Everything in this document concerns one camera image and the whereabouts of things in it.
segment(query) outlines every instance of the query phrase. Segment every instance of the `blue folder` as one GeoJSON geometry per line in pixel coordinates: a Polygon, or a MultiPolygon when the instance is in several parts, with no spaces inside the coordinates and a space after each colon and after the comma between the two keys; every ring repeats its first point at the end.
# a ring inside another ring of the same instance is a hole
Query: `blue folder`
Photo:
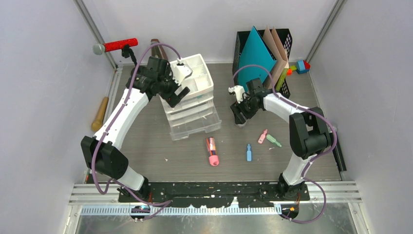
{"type": "MultiPolygon", "coordinates": [[[[249,33],[248,39],[245,43],[245,47],[241,52],[239,68],[256,64],[265,67],[269,72],[275,65],[275,60],[271,57],[270,51],[265,45],[261,35],[257,32],[257,29],[253,26],[249,33]]],[[[264,83],[268,74],[258,67],[248,67],[243,69],[238,74],[238,84],[243,86],[245,91],[248,91],[246,83],[252,79],[260,78],[264,83]]]]}

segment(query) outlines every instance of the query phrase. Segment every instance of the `red toy block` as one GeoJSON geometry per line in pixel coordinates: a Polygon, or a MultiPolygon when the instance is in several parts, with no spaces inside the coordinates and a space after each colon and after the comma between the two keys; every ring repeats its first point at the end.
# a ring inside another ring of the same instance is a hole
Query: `red toy block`
{"type": "Polygon", "coordinates": [[[311,65],[307,61],[304,60],[304,67],[306,70],[310,70],[311,65]]]}

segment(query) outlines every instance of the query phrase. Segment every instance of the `blue marker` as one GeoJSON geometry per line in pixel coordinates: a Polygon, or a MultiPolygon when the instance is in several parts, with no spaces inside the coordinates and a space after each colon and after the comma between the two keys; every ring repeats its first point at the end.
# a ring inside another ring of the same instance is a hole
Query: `blue marker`
{"type": "Polygon", "coordinates": [[[251,152],[251,145],[250,144],[248,144],[246,146],[246,160],[247,160],[247,162],[252,161],[252,152],[251,152]]]}

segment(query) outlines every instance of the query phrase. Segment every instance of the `robotic arm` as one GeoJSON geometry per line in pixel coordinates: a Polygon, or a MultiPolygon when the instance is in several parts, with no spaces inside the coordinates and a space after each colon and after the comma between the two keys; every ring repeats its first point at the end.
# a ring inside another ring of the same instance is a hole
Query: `robotic arm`
{"type": "MultiPolygon", "coordinates": [[[[259,109],[273,112],[289,123],[290,146],[293,154],[287,168],[280,174],[277,192],[281,198],[294,199],[297,192],[303,188],[303,175],[309,169],[306,165],[310,159],[331,146],[327,126],[320,118],[296,108],[300,105],[287,99],[281,100],[271,90],[265,89],[259,78],[247,82],[247,87],[249,94],[245,93],[244,88],[239,85],[228,89],[229,93],[235,95],[237,99],[230,107],[235,117],[235,124],[244,125],[246,120],[252,118],[259,109]]],[[[319,107],[310,110],[323,116],[319,107]]]]}
{"type": "Polygon", "coordinates": [[[182,81],[192,74],[191,68],[180,60],[173,66],[175,74],[167,60],[156,57],[150,57],[146,67],[139,66],[136,76],[129,79],[121,101],[103,127],[93,137],[85,136],[81,142],[86,165],[91,169],[98,139],[106,133],[97,152],[96,171],[116,179],[142,197],[149,192],[148,179],[128,166],[128,159],[119,150],[130,126],[153,96],[159,94],[171,107],[175,107],[189,93],[187,87],[182,89],[178,95],[175,92],[181,87],[182,81]],[[133,82],[133,88],[129,99],[125,100],[128,96],[130,82],[133,82]]]}

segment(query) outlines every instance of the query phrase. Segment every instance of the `wooden rolling pin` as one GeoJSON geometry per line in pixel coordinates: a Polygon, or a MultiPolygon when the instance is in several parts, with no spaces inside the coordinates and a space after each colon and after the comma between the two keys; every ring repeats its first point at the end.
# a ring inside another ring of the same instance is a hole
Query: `wooden rolling pin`
{"type": "Polygon", "coordinates": [[[97,111],[96,118],[92,123],[92,130],[97,132],[103,125],[103,118],[105,117],[106,107],[108,106],[109,97],[104,97],[97,111]]]}

